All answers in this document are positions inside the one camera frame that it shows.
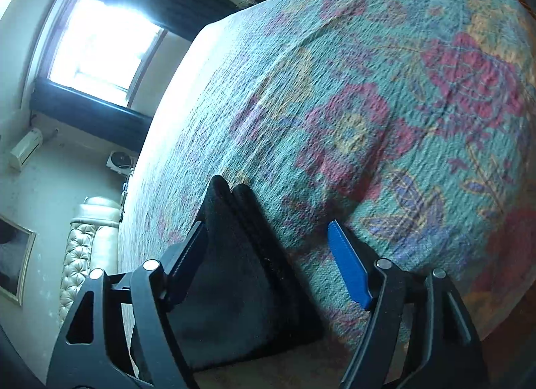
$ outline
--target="teal blanket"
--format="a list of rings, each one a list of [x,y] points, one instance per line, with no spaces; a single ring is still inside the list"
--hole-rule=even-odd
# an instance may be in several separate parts
[[[515,0],[269,0],[206,27],[131,180],[120,270],[181,240],[221,174],[254,190],[343,343],[367,316],[332,219],[445,269],[487,335],[536,278],[535,31]]]

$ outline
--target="metal screw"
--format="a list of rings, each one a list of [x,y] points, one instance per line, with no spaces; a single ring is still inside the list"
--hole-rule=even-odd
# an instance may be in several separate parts
[[[149,259],[143,262],[143,268],[147,271],[154,271],[159,265],[160,263],[156,259]]]
[[[376,265],[381,269],[389,269],[393,266],[393,263],[388,259],[380,259],[376,262]]]
[[[442,268],[434,268],[432,271],[432,274],[434,277],[437,277],[438,279],[444,279],[447,276],[447,273]]]
[[[89,273],[89,278],[93,280],[97,280],[101,278],[103,274],[104,274],[103,270],[101,270],[100,268],[95,268],[93,271]]]

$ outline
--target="blue pad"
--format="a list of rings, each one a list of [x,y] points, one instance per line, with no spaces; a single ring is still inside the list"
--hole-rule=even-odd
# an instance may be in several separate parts
[[[368,309],[373,300],[368,287],[368,276],[363,263],[339,223],[333,220],[328,226],[328,243],[339,271],[353,301]]]

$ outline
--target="wooden floor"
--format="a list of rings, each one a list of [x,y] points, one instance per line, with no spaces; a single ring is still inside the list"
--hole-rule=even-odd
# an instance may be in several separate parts
[[[536,330],[536,284],[532,285],[510,316],[482,342],[491,381],[502,375]]]

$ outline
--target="picture frame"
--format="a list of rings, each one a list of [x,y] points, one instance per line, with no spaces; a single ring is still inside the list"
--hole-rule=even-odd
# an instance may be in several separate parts
[[[19,306],[36,235],[0,214],[0,294]]]

